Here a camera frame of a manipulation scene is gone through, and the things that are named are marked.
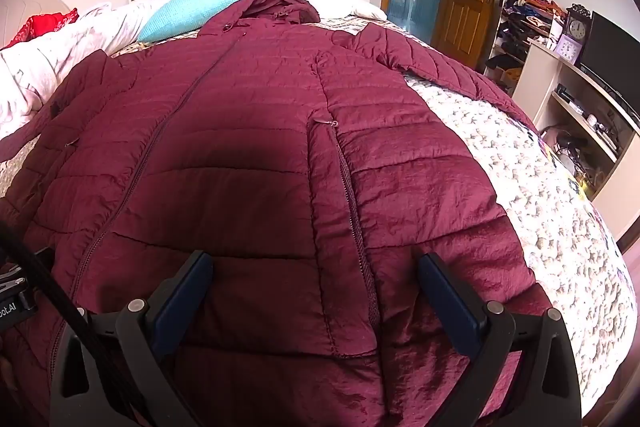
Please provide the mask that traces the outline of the cluttered clothes shelf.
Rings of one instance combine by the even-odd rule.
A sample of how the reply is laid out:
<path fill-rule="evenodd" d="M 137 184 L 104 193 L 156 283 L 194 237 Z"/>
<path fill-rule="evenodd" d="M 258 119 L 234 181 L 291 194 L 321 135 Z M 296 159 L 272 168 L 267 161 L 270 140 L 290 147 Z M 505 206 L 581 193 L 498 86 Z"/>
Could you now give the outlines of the cluttered clothes shelf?
<path fill-rule="evenodd" d="M 512 95 L 533 42 L 553 50 L 566 21 L 566 9 L 554 0 L 499 0 L 494 40 L 484 75 Z"/>

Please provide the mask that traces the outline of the pink floral duvet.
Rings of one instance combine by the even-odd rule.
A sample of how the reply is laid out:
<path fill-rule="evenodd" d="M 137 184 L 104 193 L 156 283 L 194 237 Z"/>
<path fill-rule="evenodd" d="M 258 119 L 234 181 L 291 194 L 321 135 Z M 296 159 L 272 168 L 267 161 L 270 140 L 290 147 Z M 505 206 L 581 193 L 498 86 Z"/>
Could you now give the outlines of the pink floral duvet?
<path fill-rule="evenodd" d="M 27 124 L 72 68 L 96 51 L 111 56 L 134 43 L 167 0 L 138 0 L 82 11 L 57 31 L 1 51 L 1 135 Z"/>

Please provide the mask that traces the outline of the white tv cabinet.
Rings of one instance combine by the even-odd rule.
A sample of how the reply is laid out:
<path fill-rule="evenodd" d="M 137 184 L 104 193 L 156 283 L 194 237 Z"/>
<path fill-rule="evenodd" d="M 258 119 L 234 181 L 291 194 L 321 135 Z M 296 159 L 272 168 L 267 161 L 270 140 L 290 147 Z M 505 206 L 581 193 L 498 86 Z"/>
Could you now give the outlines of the white tv cabinet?
<path fill-rule="evenodd" d="M 639 219 L 639 126 L 601 83 L 531 41 L 513 92 L 536 129 L 582 144 L 587 195 L 616 239 Z"/>

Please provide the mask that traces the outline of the red cloth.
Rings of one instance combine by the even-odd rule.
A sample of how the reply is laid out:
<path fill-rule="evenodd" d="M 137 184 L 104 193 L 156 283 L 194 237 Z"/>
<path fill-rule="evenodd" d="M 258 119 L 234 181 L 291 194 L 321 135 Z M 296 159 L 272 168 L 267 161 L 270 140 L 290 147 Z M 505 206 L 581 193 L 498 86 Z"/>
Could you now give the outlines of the red cloth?
<path fill-rule="evenodd" d="M 57 12 L 33 15 L 26 20 L 14 38 L 3 49 L 9 49 L 17 43 L 29 42 L 49 32 L 58 31 L 68 24 L 75 23 L 78 17 L 79 14 L 76 8 L 65 14 Z"/>

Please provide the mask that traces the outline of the white bed headboard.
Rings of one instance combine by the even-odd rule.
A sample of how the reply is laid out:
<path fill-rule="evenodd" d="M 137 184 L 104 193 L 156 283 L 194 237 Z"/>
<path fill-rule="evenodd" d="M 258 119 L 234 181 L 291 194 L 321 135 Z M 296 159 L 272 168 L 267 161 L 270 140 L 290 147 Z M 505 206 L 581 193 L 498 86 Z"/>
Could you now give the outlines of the white bed headboard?
<path fill-rule="evenodd" d="M 6 46 L 33 15 L 67 13 L 62 0 L 0 0 L 0 44 Z"/>

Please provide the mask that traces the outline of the teal pillow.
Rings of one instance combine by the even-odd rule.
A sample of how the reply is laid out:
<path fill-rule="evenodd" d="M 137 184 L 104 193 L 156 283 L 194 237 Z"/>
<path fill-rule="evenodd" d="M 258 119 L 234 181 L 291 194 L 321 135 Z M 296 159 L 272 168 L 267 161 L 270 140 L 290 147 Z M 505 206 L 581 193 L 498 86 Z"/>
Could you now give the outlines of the teal pillow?
<path fill-rule="evenodd" d="M 169 0 L 142 27 L 137 42 L 156 43 L 201 28 L 239 0 Z"/>

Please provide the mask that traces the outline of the black television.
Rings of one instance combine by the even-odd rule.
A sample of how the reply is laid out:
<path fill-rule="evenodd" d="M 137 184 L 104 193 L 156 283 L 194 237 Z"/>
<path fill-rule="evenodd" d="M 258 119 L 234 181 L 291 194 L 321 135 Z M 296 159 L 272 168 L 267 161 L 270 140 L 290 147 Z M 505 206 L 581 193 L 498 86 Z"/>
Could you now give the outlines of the black television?
<path fill-rule="evenodd" d="M 639 41 L 596 11 L 579 64 L 639 113 Z"/>

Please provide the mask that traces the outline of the purple small clock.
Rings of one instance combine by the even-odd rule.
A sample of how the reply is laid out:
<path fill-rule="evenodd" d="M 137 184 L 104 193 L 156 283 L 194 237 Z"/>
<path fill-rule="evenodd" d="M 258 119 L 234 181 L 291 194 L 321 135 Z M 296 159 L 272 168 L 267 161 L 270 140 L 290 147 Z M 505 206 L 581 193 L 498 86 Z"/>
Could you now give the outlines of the purple small clock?
<path fill-rule="evenodd" d="M 582 50 L 582 44 L 567 34 L 562 34 L 554 48 L 554 53 L 562 57 L 564 61 L 574 65 Z"/>

